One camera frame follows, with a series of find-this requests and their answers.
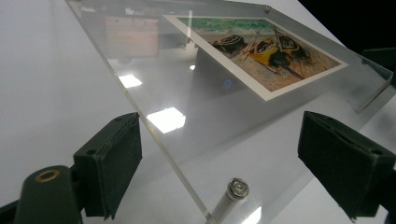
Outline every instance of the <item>round hole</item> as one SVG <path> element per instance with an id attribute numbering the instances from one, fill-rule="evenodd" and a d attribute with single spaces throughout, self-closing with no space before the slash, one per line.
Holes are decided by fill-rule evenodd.
<path id="1" fill-rule="evenodd" d="M 95 149 L 90 149 L 90 150 L 87 151 L 87 155 L 89 155 L 89 156 L 91 156 L 91 155 L 93 155 L 95 153 L 96 153 Z"/>
<path id="2" fill-rule="evenodd" d="M 35 181 L 38 183 L 49 182 L 49 181 L 55 179 L 56 176 L 58 176 L 60 173 L 61 172 L 59 172 L 58 170 L 44 171 L 35 177 Z"/>
<path id="3" fill-rule="evenodd" d="M 372 149 L 371 152 L 372 152 L 373 154 L 375 154 L 375 155 L 382 155 L 382 154 L 383 154 L 382 151 L 379 150 L 379 149 Z"/>

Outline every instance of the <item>picture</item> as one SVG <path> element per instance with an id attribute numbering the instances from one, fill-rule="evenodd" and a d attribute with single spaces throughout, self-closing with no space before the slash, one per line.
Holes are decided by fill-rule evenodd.
<path id="1" fill-rule="evenodd" d="M 267 19 L 165 18 L 264 100 L 347 66 Z"/>

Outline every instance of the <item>metal standoff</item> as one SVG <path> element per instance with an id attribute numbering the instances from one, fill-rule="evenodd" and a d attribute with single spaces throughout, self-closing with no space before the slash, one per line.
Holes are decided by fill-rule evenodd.
<path id="1" fill-rule="evenodd" d="M 248 184 L 244 180 L 240 178 L 231 179 L 225 193 L 213 210 L 212 217 L 216 223 L 220 224 L 237 204 L 244 201 L 248 192 Z"/>

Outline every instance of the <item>glass display case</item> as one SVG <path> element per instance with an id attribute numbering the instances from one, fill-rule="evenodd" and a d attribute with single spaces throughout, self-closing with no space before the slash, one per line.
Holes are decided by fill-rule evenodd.
<path id="1" fill-rule="evenodd" d="M 249 194 L 227 223 L 269 223 L 312 179 L 306 110 L 358 131 L 394 95 L 389 70 L 268 6 L 66 2 L 208 222 L 234 177 Z"/>

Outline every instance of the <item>postcard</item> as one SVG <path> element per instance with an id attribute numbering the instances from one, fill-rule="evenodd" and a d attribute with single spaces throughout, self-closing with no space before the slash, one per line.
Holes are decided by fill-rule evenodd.
<path id="1" fill-rule="evenodd" d="M 265 101 L 347 66 L 268 19 L 165 18 Z"/>

